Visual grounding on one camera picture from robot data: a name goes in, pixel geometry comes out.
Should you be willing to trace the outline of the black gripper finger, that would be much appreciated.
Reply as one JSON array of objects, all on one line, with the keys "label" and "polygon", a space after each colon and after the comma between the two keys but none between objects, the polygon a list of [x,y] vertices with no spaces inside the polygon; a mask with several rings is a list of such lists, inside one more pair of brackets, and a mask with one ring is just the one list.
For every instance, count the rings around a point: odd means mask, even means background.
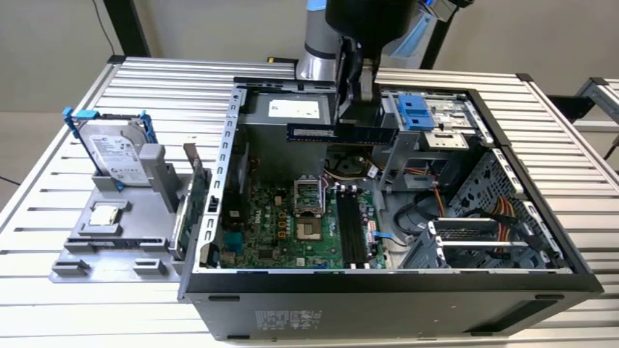
[{"label": "black gripper finger", "polygon": [[361,75],[362,98],[347,104],[346,109],[338,107],[338,120],[341,123],[354,125],[374,125],[382,105],[382,92],[375,82],[377,71],[374,61],[363,59]]},{"label": "black gripper finger", "polygon": [[339,109],[362,98],[361,75],[363,70],[363,51],[361,44],[346,36],[341,37],[338,64],[338,102]]}]

